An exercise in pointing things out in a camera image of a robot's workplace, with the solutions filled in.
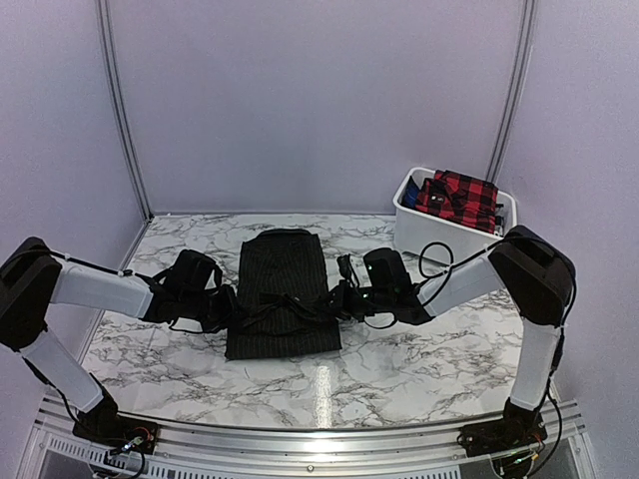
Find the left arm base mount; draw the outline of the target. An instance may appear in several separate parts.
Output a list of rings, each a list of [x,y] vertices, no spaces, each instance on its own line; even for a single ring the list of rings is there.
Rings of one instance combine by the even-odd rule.
[[[156,422],[122,416],[115,410],[105,408],[90,413],[79,411],[76,417],[73,427],[76,437],[116,450],[122,450],[126,444],[140,438],[141,443],[133,445],[135,451],[152,454],[155,450],[160,431]]]

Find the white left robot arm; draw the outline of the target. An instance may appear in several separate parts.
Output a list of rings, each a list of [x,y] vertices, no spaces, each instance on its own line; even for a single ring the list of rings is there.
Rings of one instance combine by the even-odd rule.
[[[203,333],[216,333],[239,310],[234,289],[222,278],[212,258],[192,249],[182,250],[171,266],[148,276],[98,266],[31,237],[1,266],[1,343],[76,407],[81,428],[116,444],[127,431],[119,407],[48,326],[50,305],[111,311],[154,324],[190,319]]]

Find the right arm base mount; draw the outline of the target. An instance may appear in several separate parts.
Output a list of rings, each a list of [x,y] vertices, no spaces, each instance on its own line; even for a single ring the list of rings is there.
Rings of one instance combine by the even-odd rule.
[[[457,444],[468,457],[539,445],[548,437],[540,409],[524,409],[507,400],[499,419],[462,426]]]

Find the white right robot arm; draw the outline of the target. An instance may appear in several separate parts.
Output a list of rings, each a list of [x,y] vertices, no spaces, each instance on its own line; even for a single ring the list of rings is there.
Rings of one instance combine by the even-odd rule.
[[[344,319],[362,321],[389,313],[394,321],[422,325],[449,310],[504,289],[523,323],[516,376],[494,437],[514,447],[538,420],[550,379],[561,360],[565,322],[576,299],[576,269],[560,250],[525,226],[436,274],[412,281],[398,251],[382,247],[363,263],[369,285],[355,280],[347,255],[337,261],[341,281],[317,305]]]

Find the black pinstriped long sleeve shirt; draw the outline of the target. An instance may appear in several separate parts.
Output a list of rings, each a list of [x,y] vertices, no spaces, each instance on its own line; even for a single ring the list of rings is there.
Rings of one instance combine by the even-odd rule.
[[[338,351],[320,238],[306,230],[260,233],[241,247],[237,299],[228,326],[227,360],[291,358]]]

